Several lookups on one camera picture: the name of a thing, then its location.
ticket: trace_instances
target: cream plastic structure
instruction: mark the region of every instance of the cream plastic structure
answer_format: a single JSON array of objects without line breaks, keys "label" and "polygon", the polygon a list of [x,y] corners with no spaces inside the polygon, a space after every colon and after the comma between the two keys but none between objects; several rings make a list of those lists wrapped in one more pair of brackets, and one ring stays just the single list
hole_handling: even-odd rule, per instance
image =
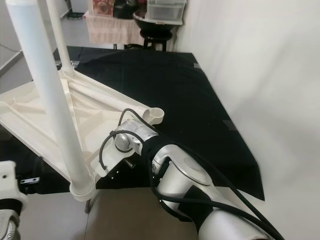
[{"label": "cream plastic structure", "polygon": [[[150,124],[161,123],[164,112],[73,69],[54,0],[47,4],[60,71],[37,0],[6,0],[6,4],[34,81],[0,95],[0,124],[65,177],[78,201],[89,200],[98,179],[134,153],[121,153],[110,143],[102,155],[107,171],[98,161],[100,146],[117,128],[122,111],[134,109]],[[124,120],[128,118],[134,116],[128,113]]]}]

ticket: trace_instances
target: black stool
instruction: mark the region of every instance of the black stool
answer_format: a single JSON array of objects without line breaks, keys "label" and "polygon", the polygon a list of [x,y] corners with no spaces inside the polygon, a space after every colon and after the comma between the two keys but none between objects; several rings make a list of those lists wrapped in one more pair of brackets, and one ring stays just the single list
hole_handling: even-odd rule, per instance
[{"label": "black stool", "polygon": [[144,38],[143,48],[147,49],[148,44],[162,44],[162,51],[167,50],[167,41],[172,38],[170,31],[140,31],[141,37]]}]

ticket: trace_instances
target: grey floor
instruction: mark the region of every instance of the grey floor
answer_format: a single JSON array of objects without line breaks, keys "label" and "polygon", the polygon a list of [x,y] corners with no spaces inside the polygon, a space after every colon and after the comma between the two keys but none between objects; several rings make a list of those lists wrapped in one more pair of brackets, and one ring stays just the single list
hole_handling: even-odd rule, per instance
[{"label": "grey floor", "polygon": [[[85,20],[62,21],[66,44],[112,48],[111,44],[89,42]],[[55,49],[55,41],[50,42]],[[19,60],[0,78],[0,93],[30,82],[26,60]],[[90,214],[85,203],[70,193],[29,195],[21,214],[22,240],[196,240],[193,223],[180,222],[166,213],[149,188],[101,190]]]}]

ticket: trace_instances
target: white wall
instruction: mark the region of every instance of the white wall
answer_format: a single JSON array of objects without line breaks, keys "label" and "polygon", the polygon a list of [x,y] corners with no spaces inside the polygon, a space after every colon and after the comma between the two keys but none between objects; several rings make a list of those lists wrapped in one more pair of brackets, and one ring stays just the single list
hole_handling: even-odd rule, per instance
[{"label": "white wall", "polygon": [[253,201],[288,240],[320,238],[320,1],[188,0],[192,52],[260,166]]},{"label": "white wall", "polygon": [[[68,11],[67,3],[65,0],[54,0],[59,16],[62,16]],[[51,28],[51,23],[49,19],[48,7],[46,0],[38,0],[44,25],[46,27],[47,33],[51,45],[54,45],[54,35]],[[11,19],[9,17],[8,9],[5,0],[0,0],[0,43],[11,49],[20,51],[21,47],[12,25]],[[10,51],[2,46],[0,46],[0,67],[3,66],[10,58],[15,55],[15,52]]]}]

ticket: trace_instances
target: white vertical tube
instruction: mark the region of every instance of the white vertical tube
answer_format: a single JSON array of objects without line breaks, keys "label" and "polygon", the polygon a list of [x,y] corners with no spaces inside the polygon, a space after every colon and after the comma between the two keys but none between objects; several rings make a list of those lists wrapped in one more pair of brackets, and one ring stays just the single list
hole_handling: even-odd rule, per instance
[{"label": "white vertical tube", "polygon": [[95,181],[85,164],[38,2],[6,0],[6,4],[68,170],[70,192],[77,200],[86,201],[95,191]]},{"label": "white vertical tube", "polygon": [[60,17],[57,11],[55,1],[46,0],[46,3],[48,5],[52,29],[53,29],[56,45],[58,47],[60,60],[62,63],[61,70],[68,76],[72,77],[74,74],[74,68],[71,66],[71,63],[70,63],[70,58],[69,58],[67,46],[65,43],[64,35],[62,32]]}]

